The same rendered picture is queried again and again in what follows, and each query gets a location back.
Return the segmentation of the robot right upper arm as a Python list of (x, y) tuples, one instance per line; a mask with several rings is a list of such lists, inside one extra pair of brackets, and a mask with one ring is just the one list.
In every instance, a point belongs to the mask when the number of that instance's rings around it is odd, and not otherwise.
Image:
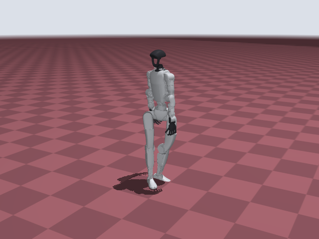
[(152, 97), (153, 94), (152, 94), (152, 88), (151, 88), (151, 83), (150, 83), (150, 72), (151, 71), (148, 71), (147, 72), (147, 79), (148, 79), (148, 89), (146, 90), (146, 95), (149, 96), (149, 97)]

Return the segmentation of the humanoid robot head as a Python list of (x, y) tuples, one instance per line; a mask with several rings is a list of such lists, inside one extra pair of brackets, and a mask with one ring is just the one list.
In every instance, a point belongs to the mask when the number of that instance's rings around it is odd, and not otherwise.
[[(159, 70), (160, 68), (164, 69), (163, 65), (162, 65), (162, 64), (159, 64), (160, 59), (161, 59), (162, 57), (165, 57), (165, 56), (166, 56), (166, 54), (165, 54), (164, 51), (159, 50), (159, 49), (158, 49), (158, 50), (155, 50), (155, 51), (153, 51), (153, 52), (150, 54), (150, 56), (151, 56), (151, 58), (152, 58), (152, 64), (153, 64), (153, 66), (157, 68), (157, 69), (155, 70), (156, 72), (160, 71), (160, 70)], [(154, 59), (157, 59), (157, 64), (154, 63)], [(164, 70), (165, 70), (165, 69), (164, 69)]]

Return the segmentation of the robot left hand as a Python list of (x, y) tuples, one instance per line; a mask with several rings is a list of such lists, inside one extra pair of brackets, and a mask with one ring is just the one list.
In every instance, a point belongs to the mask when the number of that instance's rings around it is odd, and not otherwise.
[(173, 135), (176, 133), (176, 125), (175, 125), (175, 121), (171, 122), (171, 119), (169, 118), (169, 126), (168, 129), (165, 131), (165, 133), (167, 133), (167, 131), (169, 130), (169, 133), (167, 135)]

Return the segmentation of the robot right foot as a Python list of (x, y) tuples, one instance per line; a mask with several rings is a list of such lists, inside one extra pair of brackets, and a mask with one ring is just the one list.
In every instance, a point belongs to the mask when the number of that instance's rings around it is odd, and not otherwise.
[(151, 189), (157, 188), (157, 184), (155, 183), (154, 179), (151, 179), (151, 177), (150, 177), (150, 180), (149, 180), (149, 177), (147, 177), (147, 183), (149, 184), (149, 187)]

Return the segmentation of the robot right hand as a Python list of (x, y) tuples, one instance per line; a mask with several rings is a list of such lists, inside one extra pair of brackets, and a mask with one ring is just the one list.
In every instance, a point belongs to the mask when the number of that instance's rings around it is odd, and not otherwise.
[[(149, 109), (150, 111), (152, 111), (151, 109)], [(162, 121), (160, 121), (162, 122)], [(159, 124), (160, 123), (158, 120), (154, 119), (154, 123)]]

